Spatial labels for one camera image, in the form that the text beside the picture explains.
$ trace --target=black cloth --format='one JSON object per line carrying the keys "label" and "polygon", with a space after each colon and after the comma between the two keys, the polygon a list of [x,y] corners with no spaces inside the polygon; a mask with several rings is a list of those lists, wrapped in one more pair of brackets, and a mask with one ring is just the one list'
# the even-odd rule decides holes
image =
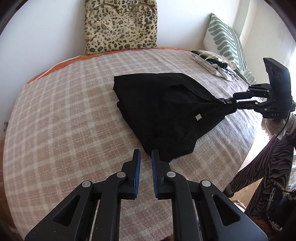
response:
{"label": "black cloth", "polygon": [[192,153],[198,138],[237,109],[236,102],[215,98],[181,73],[115,76],[113,90],[123,118],[146,153],[151,156],[158,149],[166,162]]}

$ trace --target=white wall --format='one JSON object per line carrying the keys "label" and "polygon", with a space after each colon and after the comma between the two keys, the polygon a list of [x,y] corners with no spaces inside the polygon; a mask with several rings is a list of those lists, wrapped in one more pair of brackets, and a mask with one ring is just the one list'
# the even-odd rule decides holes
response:
{"label": "white wall", "polygon": [[296,50],[294,50],[288,65],[291,76],[291,94],[294,97],[294,101],[296,101]]}
{"label": "white wall", "polygon": [[233,29],[237,32],[242,48],[248,40],[255,14],[258,0],[243,0],[240,2],[237,17]]}
{"label": "white wall", "polygon": [[157,45],[204,49],[202,41],[210,23],[210,14],[216,14],[232,27],[239,4],[240,0],[158,0]]}
{"label": "white wall", "polygon": [[244,47],[248,68],[259,83],[269,83],[263,63],[273,58],[287,66],[295,41],[284,22],[264,0],[258,0],[252,29]]}
{"label": "white wall", "polygon": [[[0,140],[23,85],[83,54],[85,0],[29,0],[0,35]],[[204,49],[210,13],[233,26],[240,0],[158,0],[158,46]]]}

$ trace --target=leopard print cushion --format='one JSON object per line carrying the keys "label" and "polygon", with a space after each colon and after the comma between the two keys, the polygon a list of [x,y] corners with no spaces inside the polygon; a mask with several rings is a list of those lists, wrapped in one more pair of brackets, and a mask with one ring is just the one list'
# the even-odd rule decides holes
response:
{"label": "leopard print cushion", "polygon": [[86,53],[155,48],[156,0],[86,0]]}

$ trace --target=green and white pillow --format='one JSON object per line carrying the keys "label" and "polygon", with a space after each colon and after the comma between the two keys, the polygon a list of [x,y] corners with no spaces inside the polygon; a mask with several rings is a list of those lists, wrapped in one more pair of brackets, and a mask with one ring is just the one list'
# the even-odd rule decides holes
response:
{"label": "green and white pillow", "polygon": [[227,58],[237,66],[237,73],[247,84],[256,84],[256,80],[247,68],[242,45],[237,33],[212,14],[209,27],[203,40],[205,49]]}

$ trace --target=plaid blanket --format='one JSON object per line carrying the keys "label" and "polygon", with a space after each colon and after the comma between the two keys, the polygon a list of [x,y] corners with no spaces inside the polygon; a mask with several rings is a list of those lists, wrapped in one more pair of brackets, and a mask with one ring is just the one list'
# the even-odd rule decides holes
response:
{"label": "plaid blanket", "polygon": [[[115,75],[180,72],[214,96],[245,91],[243,80],[213,76],[182,50],[124,51],[77,61],[24,86],[9,121],[4,185],[22,237],[84,180],[99,182],[141,150],[138,198],[122,201],[120,240],[155,241],[172,234],[170,201],[153,192],[150,157],[116,106]],[[171,168],[224,189],[243,163],[261,119],[252,110],[226,116]]]}

